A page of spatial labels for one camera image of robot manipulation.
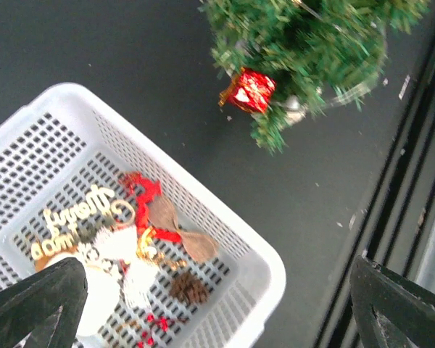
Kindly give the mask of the white perforated plastic basket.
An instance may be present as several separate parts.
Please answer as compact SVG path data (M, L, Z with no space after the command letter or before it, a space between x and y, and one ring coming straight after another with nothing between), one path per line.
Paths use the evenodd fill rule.
M32 243L49 239L43 211L59 212L85 199L91 185L112 189L137 210L138 187L130 195L123 173L159 181L178 222L219 245L217 255L194 262L181 244L159 241L152 260L159 267L147 310L130 308L121 293L106 323L72 347L136 347L148 314L175 320L156 331L153 347L251 347L283 296L286 273L278 253L238 215L88 89L63 83L43 92L0 127L0 291L34 275ZM78 221L79 242L101 227L120 229L130 219L97 213ZM207 287L203 304L169 295L173 279L190 271Z

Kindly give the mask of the red gift box ornament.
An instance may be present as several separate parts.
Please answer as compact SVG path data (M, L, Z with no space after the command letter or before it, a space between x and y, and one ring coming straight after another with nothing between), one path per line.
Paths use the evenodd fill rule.
M219 106L231 103L249 113L265 113L276 89L276 82L269 76L242 67L227 89L220 93Z

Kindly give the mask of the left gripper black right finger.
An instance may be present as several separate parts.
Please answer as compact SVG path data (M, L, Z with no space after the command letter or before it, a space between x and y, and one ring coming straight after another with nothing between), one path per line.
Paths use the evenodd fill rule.
M360 255L349 282L364 347L435 347L435 294Z

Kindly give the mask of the small green christmas tree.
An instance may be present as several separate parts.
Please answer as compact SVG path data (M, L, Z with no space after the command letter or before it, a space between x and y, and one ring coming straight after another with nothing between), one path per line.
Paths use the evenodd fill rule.
M306 115L361 98L375 88L387 55L387 28L409 32L427 1L203 1L215 64L230 78L242 67L276 82L252 138L282 150L283 130Z

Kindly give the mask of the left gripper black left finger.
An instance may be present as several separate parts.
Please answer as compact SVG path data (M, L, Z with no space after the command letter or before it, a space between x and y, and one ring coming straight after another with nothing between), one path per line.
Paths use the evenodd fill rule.
M0 291L0 347L71 347L88 296L86 272L69 257Z

